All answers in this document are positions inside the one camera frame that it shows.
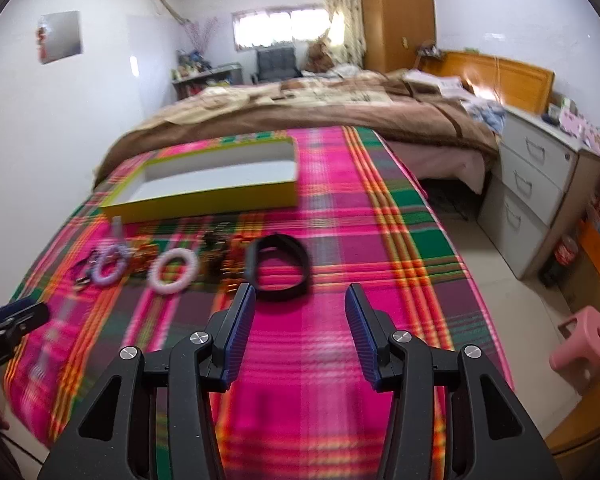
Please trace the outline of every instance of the white cabinet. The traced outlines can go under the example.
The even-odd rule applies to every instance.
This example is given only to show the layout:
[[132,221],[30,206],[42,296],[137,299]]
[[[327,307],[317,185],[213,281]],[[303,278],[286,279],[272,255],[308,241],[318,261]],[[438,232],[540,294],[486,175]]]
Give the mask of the white cabinet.
[[583,214],[599,177],[600,157],[579,140],[507,107],[478,224],[517,278],[538,272]]

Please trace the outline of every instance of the black wristband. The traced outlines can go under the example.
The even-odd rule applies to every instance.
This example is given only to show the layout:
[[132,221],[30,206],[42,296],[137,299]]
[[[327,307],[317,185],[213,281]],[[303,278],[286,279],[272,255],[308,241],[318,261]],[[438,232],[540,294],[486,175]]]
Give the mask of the black wristband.
[[[260,251],[276,248],[290,256],[302,270],[302,280],[287,288],[275,290],[262,289],[258,286],[258,267],[260,266]],[[288,301],[306,294],[311,281],[311,260],[304,245],[289,235],[275,233],[258,238],[247,247],[244,257],[244,277],[256,289],[256,298],[265,301]]]

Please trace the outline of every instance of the wooden wardrobe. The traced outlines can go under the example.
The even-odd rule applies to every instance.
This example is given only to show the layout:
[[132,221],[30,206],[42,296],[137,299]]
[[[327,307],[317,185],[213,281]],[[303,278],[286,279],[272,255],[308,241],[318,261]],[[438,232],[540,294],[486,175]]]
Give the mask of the wooden wardrobe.
[[433,0],[362,0],[365,68],[413,68],[418,47],[436,41]]

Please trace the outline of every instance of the gray chair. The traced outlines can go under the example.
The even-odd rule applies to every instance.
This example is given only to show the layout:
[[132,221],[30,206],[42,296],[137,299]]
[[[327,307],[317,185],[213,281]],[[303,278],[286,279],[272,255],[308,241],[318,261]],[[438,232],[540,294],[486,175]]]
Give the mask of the gray chair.
[[261,48],[258,49],[256,56],[258,71],[251,75],[253,84],[302,77],[296,67],[296,49],[293,45]]

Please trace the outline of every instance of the metal screw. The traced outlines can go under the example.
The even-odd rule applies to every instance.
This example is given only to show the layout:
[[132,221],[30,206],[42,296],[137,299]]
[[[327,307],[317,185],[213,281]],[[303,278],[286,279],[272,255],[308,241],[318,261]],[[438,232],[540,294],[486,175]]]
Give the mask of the metal screw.
[[482,355],[482,350],[480,350],[476,345],[469,345],[464,349],[464,353],[467,354],[471,359],[477,359]]
[[202,345],[202,343],[206,343],[209,340],[209,334],[206,332],[194,332],[191,334],[189,340],[194,345]]
[[411,341],[411,334],[406,330],[396,330],[394,332],[394,339],[398,343],[408,343]]
[[138,355],[138,349],[135,346],[125,346],[120,351],[120,357],[122,357],[124,360],[133,359],[137,355]]

